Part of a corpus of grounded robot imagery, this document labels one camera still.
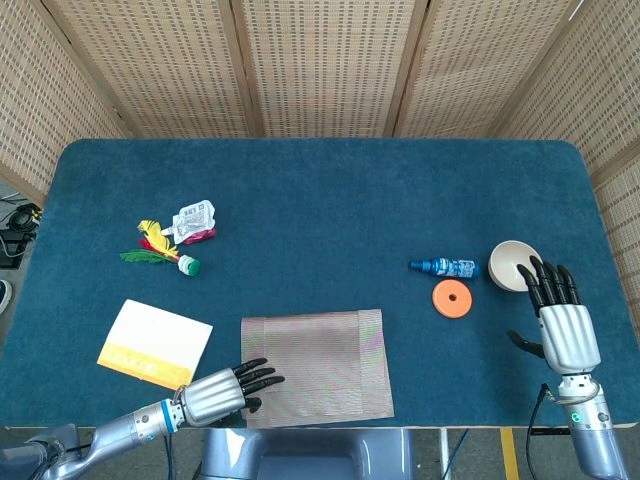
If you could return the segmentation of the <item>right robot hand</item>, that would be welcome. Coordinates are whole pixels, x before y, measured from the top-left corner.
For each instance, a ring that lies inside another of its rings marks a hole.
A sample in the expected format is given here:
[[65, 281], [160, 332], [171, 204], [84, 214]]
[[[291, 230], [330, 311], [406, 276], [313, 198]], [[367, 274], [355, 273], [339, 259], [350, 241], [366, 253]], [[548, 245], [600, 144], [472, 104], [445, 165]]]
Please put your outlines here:
[[535, 256], [530, 267], [517, 270], [524, 279], [541, 334], [539, 343], [510, 330], [510, 341], [520, 350], [546, 361], [559, 375], [591, 373], [600, 363], [592, 319], [582, 303], [575, 280], [563, 265], [555, 266]]

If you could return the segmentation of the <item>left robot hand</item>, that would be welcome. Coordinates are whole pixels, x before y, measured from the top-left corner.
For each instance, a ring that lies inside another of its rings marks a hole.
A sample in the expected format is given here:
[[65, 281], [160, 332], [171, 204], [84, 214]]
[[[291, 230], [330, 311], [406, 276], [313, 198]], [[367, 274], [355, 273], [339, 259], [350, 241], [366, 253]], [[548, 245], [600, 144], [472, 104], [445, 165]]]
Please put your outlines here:
[[176, 426], [206, 427], [242, 410], [256, 413], [262, 406], [257, 393], [285, 382], [267, 362], [252, 359], [181, 387], [172, 400]]

